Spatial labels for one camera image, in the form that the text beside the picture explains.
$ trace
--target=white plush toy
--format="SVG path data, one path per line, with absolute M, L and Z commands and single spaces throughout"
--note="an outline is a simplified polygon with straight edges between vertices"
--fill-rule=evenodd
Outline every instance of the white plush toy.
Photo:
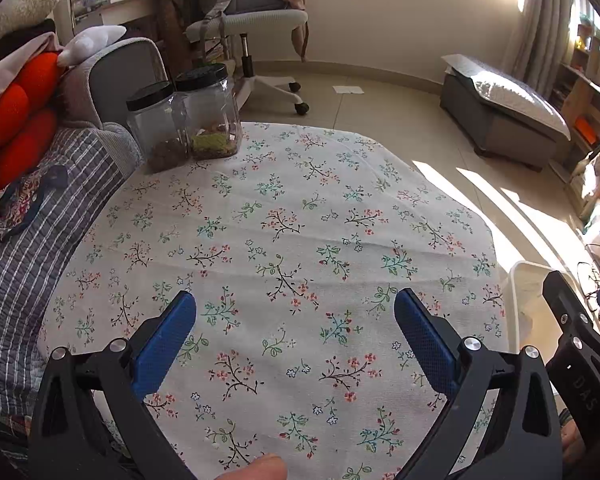
M 122 25 L 99 25 L 85 28 L 75 36 L 58 56 L 58 66 L 80 65 L 106 46 L 122 38 L 126 28 Z

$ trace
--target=floral tablecloth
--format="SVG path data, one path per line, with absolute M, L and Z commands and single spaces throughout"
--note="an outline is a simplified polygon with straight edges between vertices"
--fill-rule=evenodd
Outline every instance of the floral tablecloth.
M 231 158 L 129 178 L 66 267 L 40 349 L 100 350 L 189 290 L 196 325 L 145 403 L 199 478 L 274 452 L 292 479 L 390 480 L 445 402 L 395 293 L 410 286 L 460 335 L 506 350 L 491 234 L 367 137 L 244 132 Z

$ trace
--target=white plastic bin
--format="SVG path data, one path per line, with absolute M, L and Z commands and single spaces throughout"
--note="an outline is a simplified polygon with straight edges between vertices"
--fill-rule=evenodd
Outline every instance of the white plastic bin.
M 542 284 L 552 270 L 555 269 L 531 262 L 518 262 L 509 271 L 502 288 L 509 351 L 517 354 L 522 347 L 533 345 L 540 351 L 545 364 L 554 356 L 562 335 L 554 314 L 542 296 Z M 564 272 L 562 275 L 583 301 L 574 279 Z

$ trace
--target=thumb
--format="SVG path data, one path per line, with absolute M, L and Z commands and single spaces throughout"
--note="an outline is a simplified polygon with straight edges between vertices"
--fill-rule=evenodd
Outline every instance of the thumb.
M 278 455 L 269 453 L 247 467 L 220 475 L 216 480 L 286 480 L 286 464 Z

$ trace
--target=plastic container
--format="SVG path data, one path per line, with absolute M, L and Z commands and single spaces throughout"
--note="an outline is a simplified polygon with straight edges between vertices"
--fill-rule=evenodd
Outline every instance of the plastic container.
M 242 125 L 226 66 L 216 63 L 180 74 L 178 106 L 186 114 L 189 153 L 196 160 L 232 156 L 240 149 Z
M 160 81 L 146 86 L 126 100 L 127 122 L 147 166 L 154 173 L 168 170 L 187 160 L 187 137 L 176 127 L 173 84 Z
M 531 262 L 518 262 L 509 271 L 502 288 L 509 351 L 517 354 L 522 347 L 533 345 L 540 351 L 545 364 L 554 356 L 562 335 L 554 313 L 542 296 L 542 284 L 552 270 L 555 269 Z M 574 279 L 567 273 L 563 272 L 562 275 L 583 301 Z

